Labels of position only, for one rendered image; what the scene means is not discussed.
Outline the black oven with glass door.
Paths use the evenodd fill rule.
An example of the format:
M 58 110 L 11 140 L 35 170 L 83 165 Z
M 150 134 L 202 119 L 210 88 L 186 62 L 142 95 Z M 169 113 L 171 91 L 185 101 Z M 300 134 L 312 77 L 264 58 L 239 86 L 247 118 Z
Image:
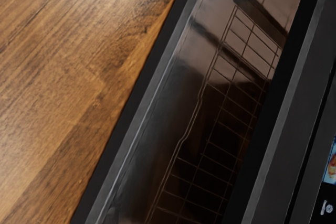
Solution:
M 336 0 L 176 0 L 70 224 L 336 223 Z

